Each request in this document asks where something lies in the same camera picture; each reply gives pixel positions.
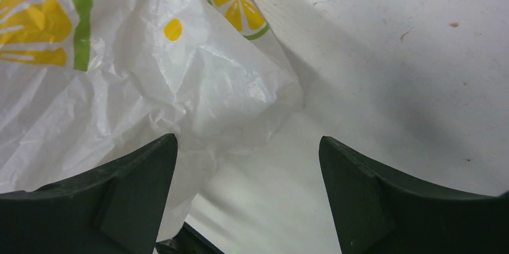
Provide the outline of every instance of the brown speck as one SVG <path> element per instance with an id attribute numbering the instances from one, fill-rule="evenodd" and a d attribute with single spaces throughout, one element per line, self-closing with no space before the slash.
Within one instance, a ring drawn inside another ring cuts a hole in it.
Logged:
<path id="1" fill-rule="evenodd" d="M 410 29 L 410 30 L 406 31 L 403 35 L 401 35 L 401 38 L 399 38 L 399 39 L 401 40 L 401 43 L 403 42 L 403 38 L 404 38 L 404 37 L 405 37 L 408 33 L 412 32 L 413 30 L 414 30 L 414 29 L 412 28 L 412 29 Z"/>

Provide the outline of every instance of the yellow circle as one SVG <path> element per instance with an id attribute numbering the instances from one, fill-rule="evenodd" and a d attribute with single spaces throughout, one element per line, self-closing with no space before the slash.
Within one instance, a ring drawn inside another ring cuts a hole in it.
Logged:
<path id="1" fill-rule="evenodd" d="M 179 19 L 171 20 L 166 27 L 164 27 L 164 34 L 170 41 L 177 41 L 182 35 L 182 24 Z"/>

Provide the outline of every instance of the crumpled plastic bag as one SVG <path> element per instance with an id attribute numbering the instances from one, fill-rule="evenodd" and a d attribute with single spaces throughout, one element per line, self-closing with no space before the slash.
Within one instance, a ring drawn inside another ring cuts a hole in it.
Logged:
<path id="1" fill-rule="evenodd" d="M 176 134 L 159 239 L 224 157 L 264 145 L 302 99 L 252 0 L 0 0 L 0 88 L 0 193 Z"/>

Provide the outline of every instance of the plastic bag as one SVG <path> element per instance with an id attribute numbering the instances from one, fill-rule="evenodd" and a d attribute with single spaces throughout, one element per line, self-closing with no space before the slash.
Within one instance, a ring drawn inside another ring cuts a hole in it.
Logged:
<path id="1" fill-rule="evenodd" d="M 175 133 L 159 239 L 173 237 L 221 160 L 265 144 L 301 103 L 252 0 L 211 2 L 0 0 L 0 192 Z"/>

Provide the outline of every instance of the white surface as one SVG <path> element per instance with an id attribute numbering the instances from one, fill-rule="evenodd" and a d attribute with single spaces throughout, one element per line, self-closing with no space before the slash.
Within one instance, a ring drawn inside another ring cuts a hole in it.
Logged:
<path id="1" fill-rule="evenodd" d="M 306 106 L 193 201 L 188 221 L 226 253 L 339 253 L 322 135 L 440 185 L 509 190 L 508 0 L 255 1 Z"/>

